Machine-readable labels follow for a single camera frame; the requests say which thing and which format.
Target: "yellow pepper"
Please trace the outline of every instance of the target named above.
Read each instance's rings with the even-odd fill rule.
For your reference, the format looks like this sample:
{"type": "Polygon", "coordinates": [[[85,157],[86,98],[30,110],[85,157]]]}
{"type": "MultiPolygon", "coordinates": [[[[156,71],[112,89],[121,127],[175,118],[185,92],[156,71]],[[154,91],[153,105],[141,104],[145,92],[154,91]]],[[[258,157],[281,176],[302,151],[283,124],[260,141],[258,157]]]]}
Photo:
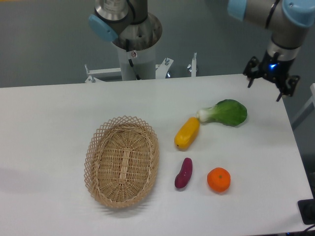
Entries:
{"type": "Polygon", "coordinates": [[[179,149],[187,149],[197,137],[200,123],[196,117],[190,117],[174,138],[179,149]]]}

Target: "green leafy vegetable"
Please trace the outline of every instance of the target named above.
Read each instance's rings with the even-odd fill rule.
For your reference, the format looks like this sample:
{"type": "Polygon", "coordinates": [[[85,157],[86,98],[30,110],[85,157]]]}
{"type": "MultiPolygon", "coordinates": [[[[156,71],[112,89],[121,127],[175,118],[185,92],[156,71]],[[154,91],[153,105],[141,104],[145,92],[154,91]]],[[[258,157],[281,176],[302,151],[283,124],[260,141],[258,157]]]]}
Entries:
{"type": "Polygon", "coordinates": [[[229,126],[237,126],[247,118],[247,109],[238,101],[226,99],[215,106],[200,109],[196,117],[200,122],[219,122],[229,126]]]}

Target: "light blue joint cover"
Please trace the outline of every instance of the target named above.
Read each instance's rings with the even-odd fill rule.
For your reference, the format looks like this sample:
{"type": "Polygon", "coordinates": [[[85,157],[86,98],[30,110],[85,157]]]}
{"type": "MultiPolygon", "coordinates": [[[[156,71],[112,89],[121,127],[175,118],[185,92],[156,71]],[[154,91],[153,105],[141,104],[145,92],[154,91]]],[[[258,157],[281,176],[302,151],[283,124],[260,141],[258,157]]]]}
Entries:
{"type": "Polygon", "coordinates": [[[230,16],[243,21],[245,17],[247,0],[229,0],[227,12],[230,16]]]}
{"type": "Polygon", "coordinates": [[[92,30],[104,41],[112,42],[118,38],[117,33],[96,15],[90,15],[89,25],[92,30]]]}
{"type": "Polygon", "coordinates": [[[300,27],[308,28],[315,20],[315,0],[283,0],[283,12],[287,18],[300,27]]]}

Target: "white vegetable stem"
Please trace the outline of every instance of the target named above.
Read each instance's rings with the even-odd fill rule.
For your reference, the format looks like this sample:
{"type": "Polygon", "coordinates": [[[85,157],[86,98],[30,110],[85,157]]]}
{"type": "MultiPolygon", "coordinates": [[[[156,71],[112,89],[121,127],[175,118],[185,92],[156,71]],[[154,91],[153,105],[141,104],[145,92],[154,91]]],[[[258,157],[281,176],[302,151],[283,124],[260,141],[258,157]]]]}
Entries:
{"type": "Polygon", "coordinates": [[[197,119],[199,119],[200,122],[206,122],[209,120],[212,114],[213,114],[212,108],[204,108],[204,109],[200,109],[197,112],[196,117],[197,119]]]}

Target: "plastic food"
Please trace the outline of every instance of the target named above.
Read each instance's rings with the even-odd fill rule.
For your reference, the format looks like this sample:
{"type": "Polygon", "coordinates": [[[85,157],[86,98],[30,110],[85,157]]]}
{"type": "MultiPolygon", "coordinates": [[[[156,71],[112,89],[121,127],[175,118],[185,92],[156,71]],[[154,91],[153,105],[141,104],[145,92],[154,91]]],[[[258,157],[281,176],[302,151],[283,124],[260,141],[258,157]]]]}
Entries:
{"type": "Polygon", "coordinates": [[[190,117],[174,138],[179,149],[187,149],[197,137],[200,123],[196,117],[190,117]]]}
{"type": "Polygon", "coordinates": [[[190,158],[185,158],[182,164],[181,171],[175,178],[175,187],[184,188],[188,184],[192,174],[192,160],[190,158]]]}
{"type": "Polygon", "coordinates": [[[238,101],[226,99],[215,106],[200,109],[196,117],[200,122],[219,122],[229,126],[237,126],[247,118],[247,109],[238,101]]]}
{"type": "Polygon", "coordinates": [[[217,167],[208,173],[207,182],[210,188],[221,193],[229,188],[231,176],[227,170],[217,167]]]}

